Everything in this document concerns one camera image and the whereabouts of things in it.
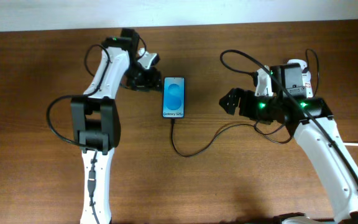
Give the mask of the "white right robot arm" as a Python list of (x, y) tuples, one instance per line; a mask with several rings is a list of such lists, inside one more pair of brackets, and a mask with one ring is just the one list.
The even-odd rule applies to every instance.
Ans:
[(285, 125), (313, 165), (336, 223), (358, 223), (358, 167), (343, 143), (331, 110), (322, 98), (256, 96), (233, 88), (219, 105), (228, 114)]

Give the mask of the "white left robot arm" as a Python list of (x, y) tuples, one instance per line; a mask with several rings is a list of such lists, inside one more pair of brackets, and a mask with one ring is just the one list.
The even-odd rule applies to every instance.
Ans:
[(112, 158), (121, 138), (115, 101), (120, 88), (133, 91), (162, 91), (162, 76), (156, 69), (157, 53), (139, 48), (142, 42), (134, 29), (101, 43), (101, 61), (93, 81), (81, 98), (71, 100), (75, 142), (80, 144), (85, 170), (81, 223), (110, 223), (109, 184)]

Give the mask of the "blue Galaxy smartphone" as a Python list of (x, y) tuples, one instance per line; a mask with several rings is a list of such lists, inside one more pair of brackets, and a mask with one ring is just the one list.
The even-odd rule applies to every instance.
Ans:
[(162, 116), (170, 119), (185, 116), (185, 79), (183, 77), (165, 77)]

